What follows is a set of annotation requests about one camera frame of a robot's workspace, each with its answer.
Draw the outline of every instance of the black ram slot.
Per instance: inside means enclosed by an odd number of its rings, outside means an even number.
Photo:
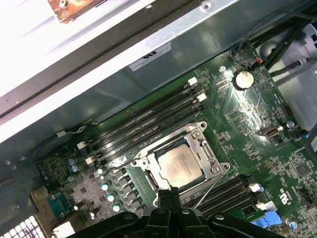
[[[246,200],[252,200],[250,198],[250,195],[247,193],[242,193],[232,199],[228,199],[226,201],[219,201],[219,204],[212,205],[204,210],[200,210],[203,216],[208,216],[215,212],[228,212],[229,209],[232,209],[233,207],[237,207],[237,205],[244,203]]]
[[[213,213],[217,213],[217,212],[222,212],[225,214],[228,214],[230,212],[236,211],[236,210],[241,210],[247,206],[250,206],[250,204],[252,204],[252,199],[251,198],[246,198],[244,200],[241,200],[240,202],[236,203],[236,204],[230,204],[228,205],[226,208],[219,208],[219,209],[215,209],[215,210],[209,210],[208,212],[205,212],[203,214],[203,217],[208,218],[211,214]]]
[[[164,117],[159,119],[159,121],[156,121],[154,124],[149,124],[149,125],[145,126],[144,128],[142,128],[141,131],[137,131],[136,133],[132,134],[131,136],[127,136],[123,140],[117,141],[117,143],[111,142],[113,145],[110,146],[109,148],[106,148],[105,150],[103,150],[102,153],[104,155],[106,155],[107,153],[109,153],[117,148],[120,148],[121,146],[124,146],[128,142],[132,143],[132,141],[134,141],[135,139],[138,139],[138,137],[142,136],[142,134],[146,134],[147,132],[150,132],[152,130],[156,130],[157,127],[163,126],[166,123],[166,121],[168,119],[170,119],[172,116],[174,116],[175,114],[181,113],[182,111],[188,109],[190,106],[193,106],[193,103],[191,101],[182,105],[181,107],[177,108],[177,110],[171,111],[171,112],[165,114]]]
[[[199,108],[196,108],[194,111],[191,111],[191,112],[185,114],[185,115],[182,117],[182,119],[180,119],[180,120],[177,121],[176,123],[177,123],[177,124],[181,124],[182,122],[189,120],[190,118],[194,117],[194,116],[195,116],[200,110],[202,110],[202,109],[203,109],[203,108],[200,108],[200,109],[199,109]],[[160,130],[155,131],[155,133],[151,134],[151,137],[152,137],[152,138],[160,137],[161,134],[162,134],[162,135],[164,134],[164,131],[165,131],[165,130],[170,129],[170,127],[173,126],[173,125],[175,125],[175,122],[174,122],[174,121],[173,121],[173,123],[171,123],[171,124],[167,124],[164,128],[160,128]],[[111,156],[105,158],[104,160],[101,161],[101,164],[102,164],[102,165],[105,165],[105,164],[107,164],[109,161],[114,160],[114,159],[118,158],[119,156],[124,155],[125,153],[127,153],[127,152],[133,150],[133,149],[136,148],[136,147],[141,146],[143,143],[145,143],[145,142],[147,142],[147,141],[149,141],[149,140],[150,140],[150,139],[149,139],[148,137],[145,137],[145,138],[143,138],[142,140],[135,142],[133,145],[128,146],[128,147],[124,148],[123,150],[118,151],[118,152],[115,153],[114,155],[111,155]]]
[[[241,192],[246,192],[241,186],[237,186],[231,190],[227,190],[226,192],[223,192],[219,196],[216,197],[210,197],[209,199],[204,200],[199,206],[198,210],[204,209],[207,206],[218,204],[219,201],[225,201],[227,199],[230,199],[234,197],[234,195],[239,194]]]
[[[125,129],[123,129],[120,132],[116,133],[114,136],[105,138],[104,140],[100,140],[97,143],[94,143],[94,146],[101,146],[103,144],[108,144],[110,142],[112,143],[113,141],[115,141],[116,139],[120,138],[124,134],[128,134],[129,132],[132,132],[132,131],[133,131],[133,133],[136,133],[136,132],[138,132],[138,130],[143,130],[144,128],[142,126],[144,124],[151,123],[151,122],[155,123],[155,121],[160,119],[160,117],[166,116],[166,113],[169,113],[169,111],[172,112],[170,114],[174,114],[175,112],[173,112],[173,109],[175,109],[177,107],[180,107],[182,104],[185,104],[189,100],[190,100],[190,102],[188,103],[188,105],[192,104],[192,98],[187,98],[187,97],[188,96],[186,96],[177,105],[175,105],[176,104],[175,101],[170,102],[168,105],[165,105],[164,107],[162,107],[160,110],[156,111],[155,113],[147,115],[146,117],[142,118],[141,120],[137,120],[135,123],[131,124],[129,127],[126,127]]]
[[[118,131],[118,130],[121,130],[121,129],[125,128],[126,125],[131,124],[131,122],[133,122],[136,118],[139,118],[143,114],[148,113],[149,111],[152,111],[156,107],[162,106],[162,104],[164,104],[165,102],[170,101],[174,97],[177,97],[179,95],[181,95],[181,98],[183,98],[183,95],[188,96],[188,95],[183,94],[183,93],[190,93],[192,88],[194,88],[194,86],[191,86],[189,88],[185,88],[185,86],[182,86],[182,87],[179,87],[179,88],[175,89],[174,91],[172,91],[171,93],[165,95],[164,97],[160,98],[159,100],[155,101],[154,103],[151,103],[151,104],[147,105],[146,107],[142,108],[141,110],[136,112],[131,117],[128,117],[128,118],[122,120],[121,122],[119,122],[118,124],[112,126],[107,131],[105,131],[104,133],[102,133],[99,136],[97,136],[96,140],[99,140],[99,139],[107,136],[108,134],[110,134],[110,133],[112,133],[114,131]]]
[[[207,195],[206,199],[210,198],[210,197],[214,197],[219,193],[222,193],[222,191],[227,191],[232,187],[235,187],[237,184],[241,184],[241,182],[244,181],[243,175],[239,175],[215,188],[213,188],[210,193]],[[187,202],[186,204],[184,204],[185,207],[192,207],[193,205],[195,205],[202,197],[203,195]]]

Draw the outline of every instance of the screw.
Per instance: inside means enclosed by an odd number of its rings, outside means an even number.
[[[220,220],[220,221],[224,220],[224,216],[223,215],[215,215],[215,218],[217,220]]]
[[[214,166],[214,167],[212,167],[212,169],[211,169],[214,173],[217,173],[217,172],[219,172],[219,167],[218,166]]]
[[[219,72],[223,73],[225,71],[226,71],[226,67],[225,66],[220,66]]]
[[[292,129],[292,128],[295,127],[295,123],[294,123],[293,121],[289,120],[289,121],[286,123],[286,126],[287,126],[287,128]]]
[[[132,217],[132,216],[130,216],[130,215],[127,215],[127,216],[125,216],[125,217],[124,217],[124,219],[125,219],[125,220],[132,220],[132,219],[133,219],[133,217]]]
[[[188,215],[190,213],[190,211],[187,210],[187,209],[184,209],[184,210],[182,210],[182,213],[185,214],[185,215]]]
[[[193,137],[194,137],[194,138],[199,137],[199,133],[198,133],[197,131],[194,131],[194,133],[193,133]]]

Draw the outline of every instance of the mounting screw hole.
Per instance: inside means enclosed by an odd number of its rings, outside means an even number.
[[[211,8],[211,2],[210,1],[203,1],[201,6],[202,6],[203,10],[209,10]]]

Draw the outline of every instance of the sticker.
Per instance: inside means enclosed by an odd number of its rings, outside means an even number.
[[[138,69],[142,68],[143,66],[147,65],[148,63],[152,62],[153,60],[157,59],[158,57],[164,55],[165,53],[169,52],[172,49],[171,43],[168,42],[167,44],[159,47],[155,51],[147,54],[143,58],[137,60],[136,62],[129,65],[129,68],[132,71],[137,71]]]

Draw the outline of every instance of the blue capacitor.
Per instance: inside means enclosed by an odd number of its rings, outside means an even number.
[[[77,172],[77,171],[78,171],[78,167],[77,167],[76,165],[73,165],[73,166],[71,167],[71,171],[72,171],[73,173]]]
[[[73,166],[75,164],[75,160],[73,159],[69,159],[67,162],[69,166]]]

